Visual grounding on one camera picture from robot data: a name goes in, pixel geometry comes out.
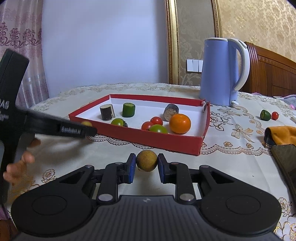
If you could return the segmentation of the person left hand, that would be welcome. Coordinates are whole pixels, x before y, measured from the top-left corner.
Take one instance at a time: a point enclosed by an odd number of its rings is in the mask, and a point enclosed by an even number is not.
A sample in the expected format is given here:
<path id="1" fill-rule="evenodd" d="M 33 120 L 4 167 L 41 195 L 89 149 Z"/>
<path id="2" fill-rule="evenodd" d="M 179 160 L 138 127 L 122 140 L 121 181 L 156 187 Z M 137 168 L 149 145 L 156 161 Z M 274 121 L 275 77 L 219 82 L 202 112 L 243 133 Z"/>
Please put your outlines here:
<path id="1" fill-rule="evenodd" d="M 35 157 L 29 151 L 24 151 L 21 159 L 12 164 L 8 164 L 6 170 L 3 173 L 5 181 L 12 185 L 18 184 L 23 176 L 27 173 L 27 164 L 35 162 Z"/>

